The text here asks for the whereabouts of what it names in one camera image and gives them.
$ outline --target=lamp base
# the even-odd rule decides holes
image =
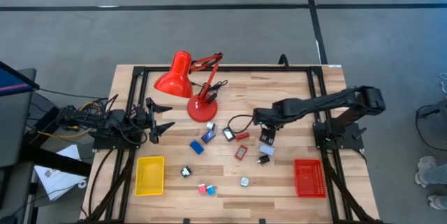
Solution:
[[[210,97],[209,94],[205,96],[205,100]],[[208,122],[216,116],[217,102],[214,99],[211,103],[202,103],[198,106],[198,94],[189,99],[187,105],[187,111],[189,116],[197,122]]]

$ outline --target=red desk lamp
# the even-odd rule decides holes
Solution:
[[[215,94],[209,95],[207,93],[222,56],[222,53],[218,53],[212,57],[192,61],[191,55],[188,52],[176,52],[169,72],[163,74],[155,82],[154,88],[174,96],[190,98],[187,105],[189,116],[197,122],[210,121],[216,116],[217,102]],[[193,87],[188,79],[188,74],[204,70],[211,66],[214,67],[208,78],[208,82],[205,83],[205,86],[198,94],[193,96]]]

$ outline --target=floor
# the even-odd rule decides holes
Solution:
[[[190,51],[194,58],[223,52],[225,64],[274,64],[283,53],[292,64],[319,64],[326,59],[329,64],[341,64],[348,85],[376,86],[386,100],[387,110],[381,116],[361,120],[368,127],[365,151],[381,218],[388,223],[445,223],[447,211],[429,208],[426,196],[447,193],[446,189],[422,189],[414,184],[413,175],[421,156],[433,155],[440,163],[447,162],[445,152],[430,149],[420,141],[414,126],[418,107],[445,97],[438,74],[447,72],[447,6],[423,4],[447,3],[446,0],[315,0],[321,34],[315,14],[312,17],[306,8],[34,12],[2,9],[307,2],[0,0],[0,60],[14,68],[36,68],[37,82],[46,89],[91,96],[108,95],[116,64],[168,64],[177,50]],[[406,3],[420,5],[318,7]],[[60,106],[85,102],[55,94],[45,96]],[[430,143],[446,148],[447,130],[443,126],[445,121],[438,117],[420,123]],[[57,150],[61,145],[52,140],[47,147]],[[38,223],[76,221],[83,193],[75,189],[54,204],[41,207]]]

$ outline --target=yellow wire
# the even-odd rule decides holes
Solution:
[[[83,105],[79,111],[83,111],[87,106],[89,105],[94,105],[96,106],[98,109],[100,108],[99,105],[95,102],[88,102],[85,105]],[[38,134],[41,135],[46,135],[46,136],[50,136],[50,137],[62,137],[62,138],[74,138],[74,137],[81,137],[83,135],[86,135],[87,133],[89,133],[91,131],[91,128],[88,128],[86,131],[82,132],[82,133],[78,133],[78,134],[74,134],[74,135],[56,135],[56,134],[51,134],[51,133],[45,133],[43,131],[37,131]]]

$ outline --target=lamp arm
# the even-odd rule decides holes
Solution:
[[[201,91],[201,93],[198,97],[199,101],[205,100],[205,95],[207,94],[208,89],[210,88],[211,81],[217,72],[217,68],[219,67],[219,62],[221,61],[223,55],[224,54],[222,54],[222,53],[217,53],[211,57],[205,57],[204,59],[200,59],[200,60],[192,62],[191,67],[189,69],[189,73],[200,71],[200,70],[205,70],[206,68],[213,66],[210,77],[208,78],[208,81],[206,82],[205,87],[203,88],[203,90]]]

